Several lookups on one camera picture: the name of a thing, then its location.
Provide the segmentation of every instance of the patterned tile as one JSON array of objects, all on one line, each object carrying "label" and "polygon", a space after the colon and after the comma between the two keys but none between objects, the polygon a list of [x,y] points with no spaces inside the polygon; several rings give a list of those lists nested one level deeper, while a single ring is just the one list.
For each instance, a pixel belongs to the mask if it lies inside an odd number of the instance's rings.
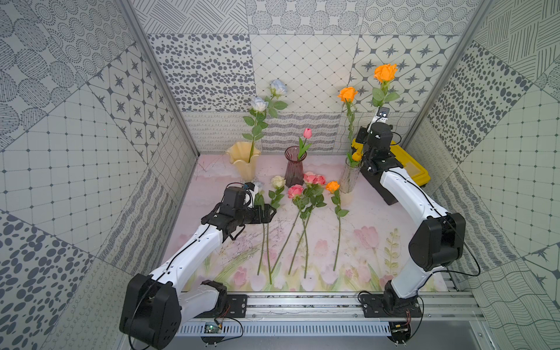
[{"label": "patterned tile", "polygon": [[174,119],[171,120],[162,144],[152,155],[148,167],[156,174],[167,192],[180,204],[189,184],[190,174],[194,171],[197,157],[186,136]]},{"label": "patterned tile", "polygon": [[[490,211],[457,167],[431,197],[449,212],[465,218],[465,243],[476,256],[482,271],[488,271],[519,258],[514,246]],[[476,273],[477,266],[468,251],[452,265],[453,270]],[[457,276],[459,281],[465,278]]]},{"label": "patterned tile", "polygon": [[549,245],[523,257],[536,280],[560,309],[560,243]]},{"label": "patterned tile", "polygon": [[359,34],[367,0],[246,0],[252,34]]},{"label": "patterned tile", "polygon": [[[242,133],[250,132],[243,121],[245,113],[183,113],[183,119],[200,152],[226,152],[237,141],[246,141]],[[255,142],[262,150],[261,140]]]},{"label": "patterned tile", "polygon": [[491,52],[472,42],[428,119],[455,161],[461,163],[530,85]]},{"label": "patterned tile", "polygon": [[113,0],[32,0],[30,6],[36,13],[35,20],[56,38],[84,80],[89,80],[134,41]]},{"label": "patterned tile", "polygon": [[288,87],[285,112],[335,112],[347,86],[357,35],[251,35],[258,95],[271,81]]},{"label": "patterned tile", "polygon": [[2,158],[0,206],[94,255],[147,166],[87,86]]},{"label": "patterned tile", "polygon": [[248,35],[148,35],[183,112],[245,111],[255,96]]},{"label": "patterned tile", "polygon": [[363,34],[460,35],[479,0],[368,0]]},{"label": "patterned tile", "polygon": [[391,91],[400,98],[389,103],[396,112],[418,112],[430,94],[447,58],[459,40],[453,35],[362,35],[354,55],[350,85],[358,91],[358,111],[374,109],[371,90],[379,87],[375,68],[396,64],[399,69]]},{"label": "patterned tile", "polygon": [[532,86],[461,163],[522,254],[560,241],[560,102]]},{"label": "patterned tile", "polygon": [[407,152],[430,174],[430,182],[424,191],[431,195],[457,168],[457,163],[437,136],[432,124],[424,120],[418,128]]},{"label": "patterned tile", "polygon": [[559,20],[555,0],[497,1],[474,40],[535,81],[560,55]]},{"label": "patterned tile", "polygon": [[[354,136],[360,127],[368,126],[375,116],[374,112],[356,112],[356,121],[354,122]],[[389,112],[387,123],[393,126],[393,141],[399,142],[401,137],[404,139],[412,123],[416,120],[416,113],[395,113]],[[338,124],[337,135],[334,141],[333,152],[335,154],[345,155],[350,150],[350,141],[348,140],[348,119],[346,113],[342,113],[340,123]]]},{"label": "patterned tile", "polygon": [[83,81],[32,11],[16,3],[3,5],[0,11],[0,149],[4,149]]},{"label": "patterned tile", "polygon": [[131,278],[95,259],[41,349],[116,349],[124,338],[119,310]]},{"label": "patterned tile", "polygon": [[0,277],[2,340],[14,349],[38,349],[62,319],[93,256],[0,213],[0,255],[7,259]]},{"label": "patterned tile", "polygon": [[502,350],[557,349],[560,311],[522,259],[469,279]]},{"label": "patterned tile", "polygon": [[167,132],[171,111],[136,44],[87,84],[140,157],[149,163]]},{"label": "patterned tile", "polygon": [[148,274],[165,251],[176,209],[156,174],[147,169],[97,257],[132,275]]},{"label": "patterned tile", "polygon": [[269,127],[263,131],[263,151],[284,152],[286,148],[297,145],[298,137],[302,137],[305,128],[311,126],[313,138],[309,153],[332,154],[339,121],[339,113],[280,113],[277,119],[267,120]]},{"label": "patterned tile", "polygon": [[247,34],[243,0],[133,0],[144,32]]}]

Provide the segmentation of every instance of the rose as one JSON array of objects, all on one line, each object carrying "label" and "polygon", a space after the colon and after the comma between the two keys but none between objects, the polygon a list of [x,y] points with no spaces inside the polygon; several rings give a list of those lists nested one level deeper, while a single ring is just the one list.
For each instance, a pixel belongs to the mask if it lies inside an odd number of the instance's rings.
[{"label": "rose", "polygon": [[312,134],[311,129],[310,128],[305,128],[304,137],[305,138],[311,138],[311,134]]},{"label": "rose", "polygon": [[338,184],[338,182],[336,181],[331,181],[326,185],[326,190],[334,193],[336,190],[338,190],[340,187],[340,185]]},{"label": "rose", "polygon": [[272,91],[272,95],[275,96],[283,96],[288,93],[288,88],[280,79],[273,80],[270,83],[270,90]]},{"label": "rose", "polygon": [[234,284],[241,287],[247,282],[247,269],[238,267],[234,274]]},{"label": "rose", "polygon": [[356,96],[358,94],[358,91],[356,91],[356,89],[354,89],[352,86],[351,87],[345,87],[344,89],[342,89],[340,91],[340,95],[338,95],[338,97],[340,97],[340,100],[342,102],[352,102],[354,100],[354,96]]},{"label": "rose", "polygon": [[299,197],[304,192],[302,185],[294,185],[288,189],[288,198],[293,199],[294,197]]},{"label": "rose", "polygon": [[281,177],[280,175],[276,175],[272,178],[270,184],[272,185],[272,187],[279,189],[286,186],[286,179]]},{"label": "rose", "polygon": [[322,175],[317,175],[317,177],[315,178],[313,183],[316,184],[316,185],[324,185],[324,184],[326,184],[325,177],[322,176]]},{"label": "rose", "polygon": [[396,64],[384,64],[375,68],[374,78],[379,80],[380,83],[391,81],[395,78],[395,73],[398,71]]},{"label": "rose", "polygon": [[313,172],[308,171],[304,174],[304,181],[307,184],[312,184],[315,182],[315,179],[317,178],[317,175],[315,175]]},{"label": "rose", "polygon": [[354,230],[354,234],[358,236],[360,243],[366,248],[377,248],[379,244],[379,235],[375,227],[363,226],[361,230]]},{"label": "rose", "polygon": [[379,279],[379,285],[381,286],[381,288],[385,289],[385,285],[387,284],[387,282],[389,282],[393,278],[395,277],[392,274],[386,274]]},{"label": "rose", "polygon": [[263,99],[261,99],[260,97],[254,97],[251,100],[251,106],[253,107],[253,109],[256,112],[262,112],[264,111],[267,107],[268,107],[268,102],[265,102]]}]

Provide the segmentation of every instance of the pink tulip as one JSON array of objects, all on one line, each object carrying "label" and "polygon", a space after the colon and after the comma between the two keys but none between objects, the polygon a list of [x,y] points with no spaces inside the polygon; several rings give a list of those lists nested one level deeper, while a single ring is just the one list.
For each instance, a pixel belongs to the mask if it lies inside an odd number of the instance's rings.
[{"label": "pink tulip", "polygon": [[311,129],[310,128],[305,128],[304,137],[305,138],[311,138],[311,134],[312,134]]},{"label": "pink tulip", "polygon": [[294,185],[288,189],[288,198],[293,199],[294,197],[299,197],[304,192],[302,185]]},{"label": "pink tulip", "polygon": [[313,183],[317,184],[317,185],[324,185],[324,184],[326,184],[325,177],[322,176],[322,175],[319,175],[315,178],[315,181],[313,181]]},{"label": "pink tulip", "polygon": [[234,274],[234,284],[241,287],[245,282],[247,282],[247,269],[238,267]]},{"label": "pink tulip", "polygon": [[317,175],[315,175],[311,171],[308,171],[304,174],[304,181],[307,184],[314,184],[316,179],[317,179]]},{"label": "pink tulip", "polygon": [[395,277],[392,274],[386,274],[379,279],[379,285],[381,286],[381,288],[385,289],[385,285],[387,284],[387,282],[389,282],[393,278]]},{"label": "pink tulip", "polygon": [[354,234],[358,236],[360,243],[366,248],[377,248],[379,245],[379,235],[373,226],[363,226],[361,230],[354,230]]}]

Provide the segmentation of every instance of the yellow toolbox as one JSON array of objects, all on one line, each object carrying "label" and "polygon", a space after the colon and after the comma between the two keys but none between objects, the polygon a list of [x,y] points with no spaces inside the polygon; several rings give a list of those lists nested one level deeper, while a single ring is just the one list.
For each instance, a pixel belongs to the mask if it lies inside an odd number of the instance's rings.
[{"label": "yellow toolbox", "polygon": [[428,171],[424,169],[413,157],[410,156],[404,149],[402,149],[394,141],[391,142],[391,152],[395,155],[396,159],[407,170],[408,175],[412,177],[418,186],[426,185],[430,180]]}]

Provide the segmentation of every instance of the pink table surface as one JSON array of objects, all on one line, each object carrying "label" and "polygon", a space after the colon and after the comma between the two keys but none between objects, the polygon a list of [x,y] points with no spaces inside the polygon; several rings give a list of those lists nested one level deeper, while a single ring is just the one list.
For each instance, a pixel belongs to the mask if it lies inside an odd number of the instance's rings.
[{"label": "pink table surface", "polygon": [[[322,174],[327,182],[338,180],[345,156],[308,156],[305,171]],[[284,156],[265,155],[258,160],[257,180],[264,184],[265,201],[272,189],[270,180],[284,175]],[[228,183],[240,181],[235,168],[225,155],[202,155],[189,185],[185,201],[171,235],[165,259],[171,257],[195,232],[200,218],[208,214],[222,198]],[[185,290],[193,283],[213,279],[224,283],[229,291],[382,291],[385,283],[396,277],[410,258],[408,242],[416,227],[400,203],[385,204],[377,191],[360,175],[352,193],[341,194],[342,208],[350,212],[342,218],[340,251],[333,271],[338,240],[338,220],[331,195],[325,191],[326,207],[315,208],[307,227],[309,257],[304,278],[305,238],[296,253],[292,271],[288,274],[299,236],[301,219],[279,258],[272,273],[268,274],[268,258],[274,266],[290,228],[297,216],[297,208],[286,196],[273,221],[269,224],[269,254],[266,242],[259,269],[262,225],[247,225],[235,242],[226,242],[213,252],[193,274]],[[422,291],[447,291],[439,274],[430,278]]]}]

